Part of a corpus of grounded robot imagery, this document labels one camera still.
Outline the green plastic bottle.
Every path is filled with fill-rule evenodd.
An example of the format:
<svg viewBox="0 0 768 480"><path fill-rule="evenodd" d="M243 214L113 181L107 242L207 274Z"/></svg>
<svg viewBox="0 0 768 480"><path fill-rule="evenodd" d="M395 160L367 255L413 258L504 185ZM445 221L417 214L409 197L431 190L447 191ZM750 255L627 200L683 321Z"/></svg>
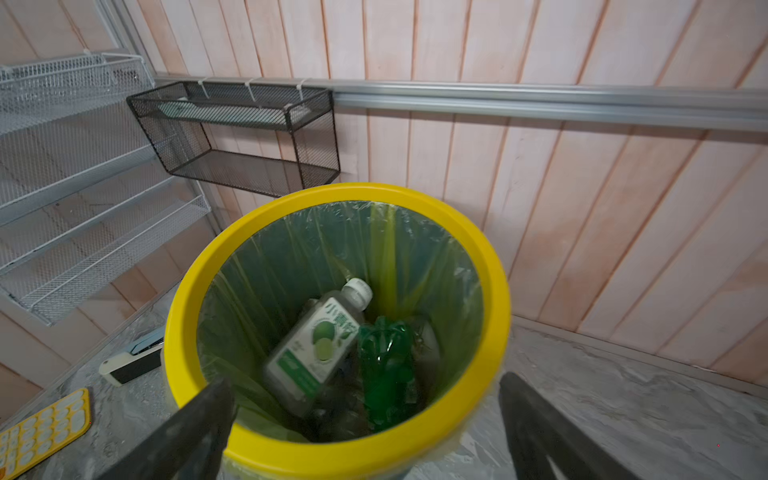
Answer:
<svg viewBox="0 0 768 480"><path fill-rule="evenodd" d="M358 359L370 430L379 433L414 416L420 404L413 330L384 316L360 328Z"/></svg>

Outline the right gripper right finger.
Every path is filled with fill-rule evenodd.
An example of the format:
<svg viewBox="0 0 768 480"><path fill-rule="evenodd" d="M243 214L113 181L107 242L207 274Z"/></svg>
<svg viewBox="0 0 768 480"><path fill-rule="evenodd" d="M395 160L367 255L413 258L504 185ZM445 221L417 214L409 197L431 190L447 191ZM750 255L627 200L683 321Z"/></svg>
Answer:
<svg viewBox="0 0 768 480"><path fill-rule="evenodd" d="M513 372L500 379L499 405L519 479L637 477Z"/></svg>

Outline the lime label white bottle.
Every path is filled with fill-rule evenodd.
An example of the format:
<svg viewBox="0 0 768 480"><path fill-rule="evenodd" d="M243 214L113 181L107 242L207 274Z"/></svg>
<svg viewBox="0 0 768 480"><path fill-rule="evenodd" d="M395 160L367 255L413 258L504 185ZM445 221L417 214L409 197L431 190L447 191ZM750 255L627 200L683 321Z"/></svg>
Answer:
<svg viewBox="0 0 768 480"><path fill-rule="evenodd" d="M292 415L306 416L356 345L373 299L360 278L312 302L263 367L266 388Z"/></svg>

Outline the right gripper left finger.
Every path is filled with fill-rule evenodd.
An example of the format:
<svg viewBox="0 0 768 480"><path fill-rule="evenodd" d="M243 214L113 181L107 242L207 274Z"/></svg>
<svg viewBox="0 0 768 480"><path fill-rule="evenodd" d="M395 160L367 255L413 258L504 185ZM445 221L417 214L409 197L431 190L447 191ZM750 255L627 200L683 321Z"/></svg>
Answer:
<svg viewBox="0 0 768 480"><path fill-rule="evenodd" d="M208 384L102 479L215 479L235 423L232 384Z"/></svg>

